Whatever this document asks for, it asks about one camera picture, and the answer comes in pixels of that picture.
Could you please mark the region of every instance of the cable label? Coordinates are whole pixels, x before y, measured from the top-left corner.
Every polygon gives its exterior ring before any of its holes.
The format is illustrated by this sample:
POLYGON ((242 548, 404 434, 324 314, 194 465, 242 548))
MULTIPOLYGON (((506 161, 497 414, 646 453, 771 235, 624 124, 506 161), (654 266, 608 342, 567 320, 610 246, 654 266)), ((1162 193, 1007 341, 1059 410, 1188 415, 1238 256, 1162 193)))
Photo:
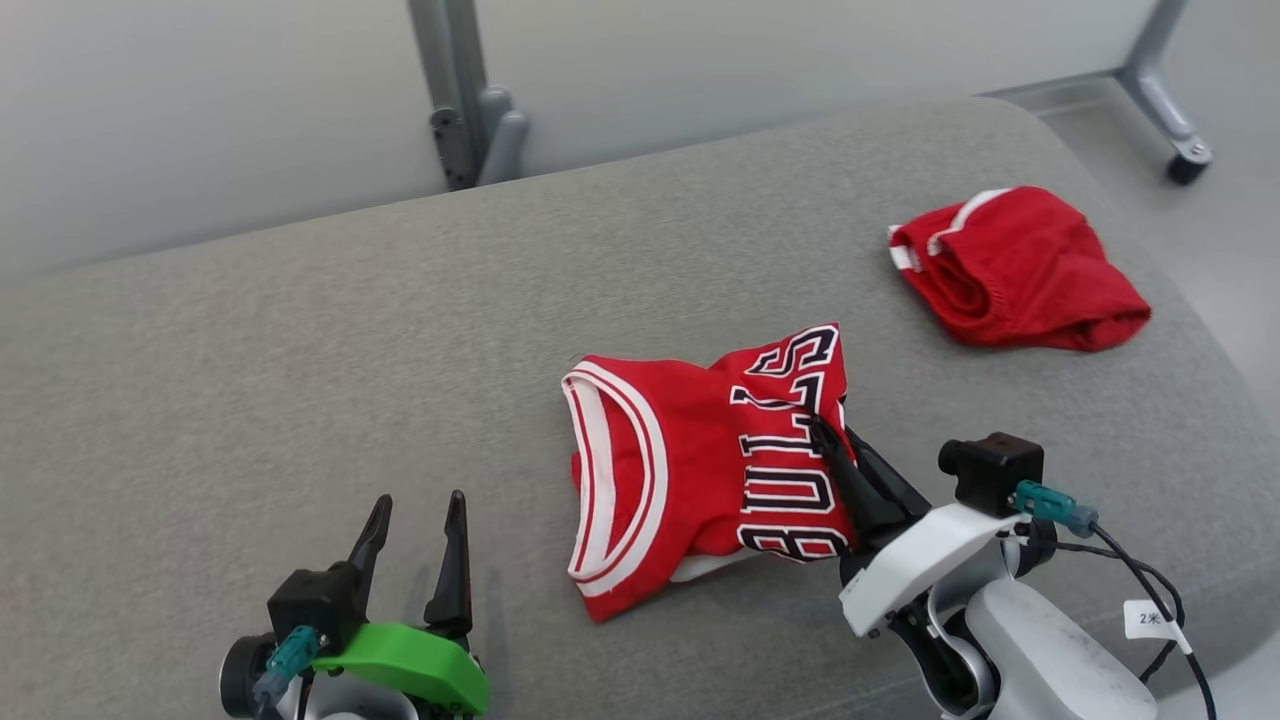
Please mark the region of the cable label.
POLYGON ((1151 600, 1126 600, 1124 603, 1124 634, 1129 639, 1155 638, 1175 641, 1183 652, 1190 652, 1187 638, 1176 623, 1166 621, 1151 600))

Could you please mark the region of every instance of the teal connector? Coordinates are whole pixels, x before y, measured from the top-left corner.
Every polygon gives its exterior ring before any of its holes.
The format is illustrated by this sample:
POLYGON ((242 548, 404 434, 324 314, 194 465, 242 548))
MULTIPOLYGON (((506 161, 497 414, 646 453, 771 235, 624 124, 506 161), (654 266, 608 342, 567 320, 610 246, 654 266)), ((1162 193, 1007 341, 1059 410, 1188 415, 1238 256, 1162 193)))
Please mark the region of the teal connector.
POLYGON ((1075 498, 1065 492, 1030 480, 1018 483, 1014 510, 1027 512, 1032 518, 1052 520, 1080 538, 1093 536, 1092 525, 1098 519, 1098 511, 1088 505, 1078 505, 1075 498))
POLYGON ((275 707, 289 683, 320 655, 320 635, 315 628, 300 625, 284 638, 266 661, 266 673, 253 683, 253 701, 259 707, 275 707))

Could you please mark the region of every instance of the robotic arm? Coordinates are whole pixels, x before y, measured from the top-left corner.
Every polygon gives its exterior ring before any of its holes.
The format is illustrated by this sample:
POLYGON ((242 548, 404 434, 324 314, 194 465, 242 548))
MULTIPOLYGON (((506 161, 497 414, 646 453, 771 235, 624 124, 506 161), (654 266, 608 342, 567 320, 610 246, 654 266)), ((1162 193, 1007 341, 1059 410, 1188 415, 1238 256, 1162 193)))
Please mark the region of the robotic arm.
POLYGON ((471 655, 467 506, 453 491, 448 544, 425 626, 370 623, 365 615, 392 498, 378 498, 349 557, 328 570, 296 570, 266 601, 270 633, 232 644, 218 685, 232 717, 443 720, 483 715, 489 683, 471 655))
MULTIPOLYGON (((938 465, 957 478, 957 502, 932 509, 845 432, 856 468, 828 464, 864 538, 858 555, 841 559, 845 619, 859 637, 887 629, 902 639, 943 720, 1156 717, 1156 701, 1138 678, 1018 582, 1059 544, 1052 520, 1023 511, 1065 497, 1041 486, 1041 446, 1004 433, 946 443, 938 465)), ((833 429, 822 434, 829 441, 833 429)), ((1036 515, 1056 516, 1073 530, 1097 527, 1096 512, 1066 500, 1036 515)))

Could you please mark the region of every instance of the fabric upholstery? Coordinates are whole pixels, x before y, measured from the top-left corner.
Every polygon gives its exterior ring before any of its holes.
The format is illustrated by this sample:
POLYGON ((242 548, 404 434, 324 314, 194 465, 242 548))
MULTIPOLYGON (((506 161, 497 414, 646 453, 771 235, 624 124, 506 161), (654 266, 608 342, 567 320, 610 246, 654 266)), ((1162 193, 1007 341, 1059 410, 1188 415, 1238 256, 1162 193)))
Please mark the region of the fabric upholstery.
MULTIPOLYGON (((1121 215, 1036 118, 963 100, 3 290, 5 715, 221 717, 228 646, 268 628, 289 571, 344 557, 383 492, 370 616, 417 621, 461 488, 493 717, 932 716, 901 643, 844 624, 833 564, 750 560, 599 626, 566 574, 575 361, 707 364, 826 322, 850 424, 933 502, 943 441, 1041 442, 1047 482, 1179 584, 1222 667, 1276 624, 1276 438, 1121 215), (887 225, 1018 184, 1089 217, 1155 309, 1132 343, 960 347, 899 277, 887 225)), ((1059 557, 1030 582, 1132 667, 1157 650, 1123 641, 1140 589, 1120 564, 1059 557)), ((1158 687, 1189 682, 1172 659, 1158 687)))

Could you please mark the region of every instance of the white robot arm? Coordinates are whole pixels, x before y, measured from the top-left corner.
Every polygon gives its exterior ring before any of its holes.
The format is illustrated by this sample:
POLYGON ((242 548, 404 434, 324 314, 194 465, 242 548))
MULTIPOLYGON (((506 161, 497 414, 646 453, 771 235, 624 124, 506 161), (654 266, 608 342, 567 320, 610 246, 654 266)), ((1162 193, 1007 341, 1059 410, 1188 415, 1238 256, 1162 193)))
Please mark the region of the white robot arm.
MULTIPOLYGON (((819 430, 831 439, 832 428, 819 430)), ((1039 483, 1043 448, 1004 433, 948 442, 940 466, 957 475, 959 502, 929 509, 873 448, 845 436, 856 466, 828 464, 864 547, 841 560, 841 609, 858 637, 890 630, 906 643, 943 720, 1156 717, 1133 673, 1018 582, 1060 544, 1052 521, 1015 503, 1030 505, 1018 486, 1039 483)), ((1073 529, 1096 528, 1096 514, 1080 514, 1073 529)))

